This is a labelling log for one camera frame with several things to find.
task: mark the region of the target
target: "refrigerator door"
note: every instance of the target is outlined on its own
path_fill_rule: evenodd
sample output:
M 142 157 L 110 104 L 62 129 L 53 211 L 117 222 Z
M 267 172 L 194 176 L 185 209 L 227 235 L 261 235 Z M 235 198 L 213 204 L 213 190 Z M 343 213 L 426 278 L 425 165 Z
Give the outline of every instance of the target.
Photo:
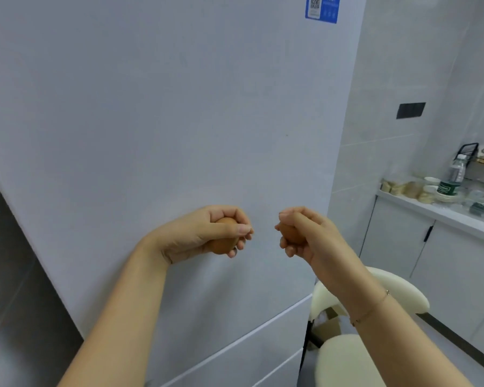
M 0 190 L 84 336 L 146 232 L 206 204 L 251 217 L 235 260 L 169 270 L 149 379 L 313 288 L 273 226 L 328 209 L 365 0 L 336 24 L 305 2 L 0 0 Z

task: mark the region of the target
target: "cabinet handle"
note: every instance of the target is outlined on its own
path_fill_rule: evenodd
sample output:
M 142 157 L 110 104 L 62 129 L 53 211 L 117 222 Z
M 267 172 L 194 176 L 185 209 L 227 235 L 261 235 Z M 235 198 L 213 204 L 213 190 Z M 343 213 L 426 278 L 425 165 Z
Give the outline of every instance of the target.
M 426 243 L 428 238 L 430 237 L 430 234 L 432 233 L 432 230 L 434 229 L 434 226 L 431 225 L 430 228 L 428 229 L 427 231 L 427 234 L 425 235 L 425 239 L 423 239 L 423 241 Z

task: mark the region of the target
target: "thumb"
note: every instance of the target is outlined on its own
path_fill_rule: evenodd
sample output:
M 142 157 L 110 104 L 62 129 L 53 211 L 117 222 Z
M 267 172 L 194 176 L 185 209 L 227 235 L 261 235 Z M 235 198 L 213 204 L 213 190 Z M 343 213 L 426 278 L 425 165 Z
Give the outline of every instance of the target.
M 296 229 L 305 237 L 308 238 L 314 236 L 321 227 L 316 222 L 310 220 L 299 212 L 294 212 L 286 217 L 280 218 L 280 220 L 288 225 L 296 227 Z
M 245 236 L 251 231 L 248 224 L 209 223 L 201 228 L 199 237 L 208 241 L 213 239 L 233 239 Z

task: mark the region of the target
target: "left hand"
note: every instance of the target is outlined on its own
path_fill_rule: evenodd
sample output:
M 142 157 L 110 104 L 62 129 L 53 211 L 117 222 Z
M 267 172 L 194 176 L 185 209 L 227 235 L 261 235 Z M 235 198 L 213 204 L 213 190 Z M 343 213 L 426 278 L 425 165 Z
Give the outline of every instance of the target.
M 239 224 L 216 223 L 223 217 L 232 217 Z M 249 217 L 237 206 L 210 205 L 170 221 L 145 235 L 138 243 L 149 254 L 161 254 L 169 264 L 176 264 L 208 250 L 213 239 L 239 237 L 239 242 L 227 255 L 233 258 L 237 249 L 243 250 L 251 240 L 253 228 Z

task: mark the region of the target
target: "white chair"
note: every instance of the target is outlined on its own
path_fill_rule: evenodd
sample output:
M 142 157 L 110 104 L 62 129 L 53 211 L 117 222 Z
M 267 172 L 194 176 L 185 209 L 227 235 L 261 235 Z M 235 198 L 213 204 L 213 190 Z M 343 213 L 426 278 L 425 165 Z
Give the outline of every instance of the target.
M 410 282 L 384 270 L 372 267 L 368 267 L 368 270 L 385 289 L 389 290 L 407 313 L 413 315 L 428 311 L 427 298 Z M 312 293 L 309 327 L 320 312 L 329 307 L 337 309 L 337 306 L 340 306 L 339 300 L 318 282 Z M 380 373 L 357 334 L 338 335 L 321 345 L 315 367 L 315 382 L 317 387 L 385 387 Z

